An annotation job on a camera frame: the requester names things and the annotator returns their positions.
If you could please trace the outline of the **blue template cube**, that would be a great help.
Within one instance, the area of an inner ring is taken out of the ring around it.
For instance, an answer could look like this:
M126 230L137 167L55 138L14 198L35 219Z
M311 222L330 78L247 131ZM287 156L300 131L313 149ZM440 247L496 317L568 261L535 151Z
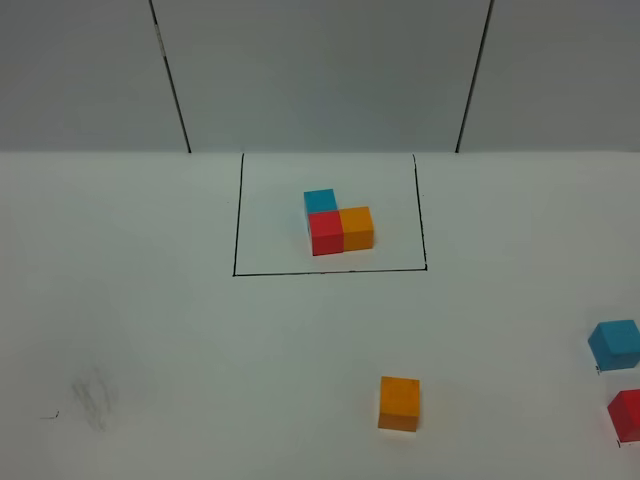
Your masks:
M306 191L303 194L305 214L336 211L338 209L333 189Z

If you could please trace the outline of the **red template cube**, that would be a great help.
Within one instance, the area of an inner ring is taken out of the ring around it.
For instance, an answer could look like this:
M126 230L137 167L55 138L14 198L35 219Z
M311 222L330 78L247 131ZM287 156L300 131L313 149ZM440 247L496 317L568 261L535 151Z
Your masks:
M313 256L344 251L344 231L338 210L311 213L307 220Z

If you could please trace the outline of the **orange template cube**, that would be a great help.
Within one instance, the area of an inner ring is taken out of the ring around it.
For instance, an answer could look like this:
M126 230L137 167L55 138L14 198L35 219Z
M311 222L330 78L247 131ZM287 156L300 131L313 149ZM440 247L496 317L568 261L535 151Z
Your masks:
M343 229L344 250L358 251L374 246L374 224L367 206L339 210Z

